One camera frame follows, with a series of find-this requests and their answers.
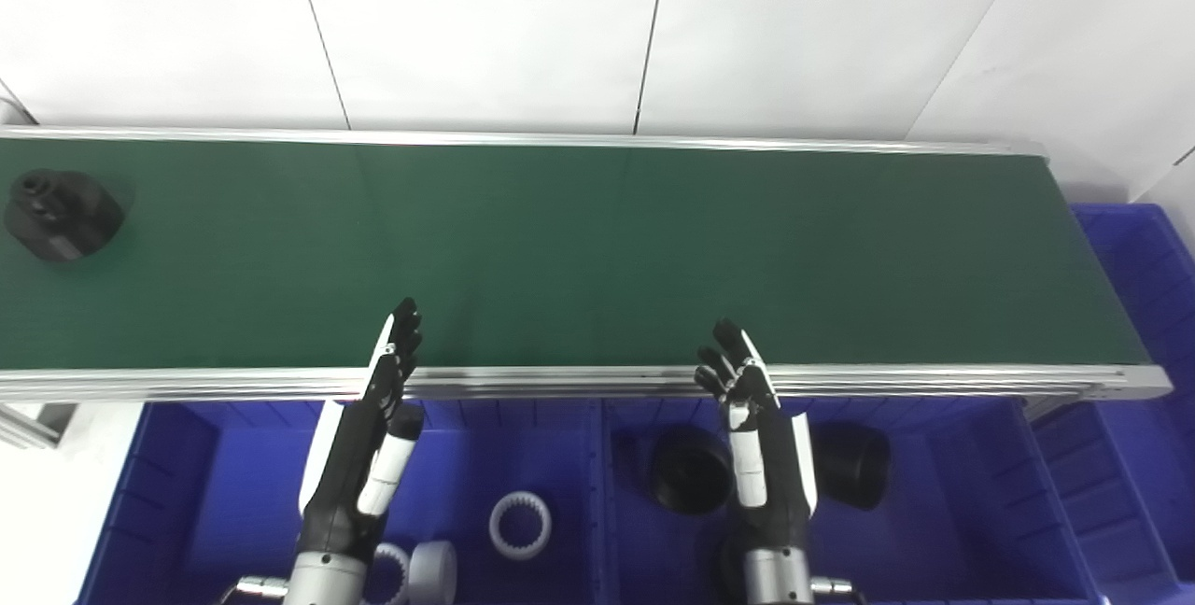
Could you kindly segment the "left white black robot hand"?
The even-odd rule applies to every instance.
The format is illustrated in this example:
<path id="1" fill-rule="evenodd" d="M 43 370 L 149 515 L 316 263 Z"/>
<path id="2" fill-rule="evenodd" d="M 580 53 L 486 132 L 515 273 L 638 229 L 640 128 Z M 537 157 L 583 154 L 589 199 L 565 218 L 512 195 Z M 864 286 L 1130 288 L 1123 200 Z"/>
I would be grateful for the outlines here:
<path id="1" fill-rule="evenodd" d="M 424 424 L 424 411 L 404 402 L 423 341 L 419 325 L 410 297 L 387 316 L 363 392 L 341 407 L 323 471 L 302 505 L 296 554 L 367 562 L 384 539 L 391 501 Z"/>

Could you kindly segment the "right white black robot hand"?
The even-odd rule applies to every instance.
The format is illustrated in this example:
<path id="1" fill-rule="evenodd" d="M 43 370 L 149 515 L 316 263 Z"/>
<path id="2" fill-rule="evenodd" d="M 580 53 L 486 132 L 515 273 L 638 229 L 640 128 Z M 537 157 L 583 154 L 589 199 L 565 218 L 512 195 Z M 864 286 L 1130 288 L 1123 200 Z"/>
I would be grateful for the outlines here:
<path id="1" fill-rule="evenodd" d="M 805 551 L 809 499 L 819 491 L 807 428 L 795 429 L 750 334 L 729 318 L 713 324 L 716 348 L 698 349 L 693 379 L 721 405 L 731 451 L 731 544 L 739 550 Z"/>

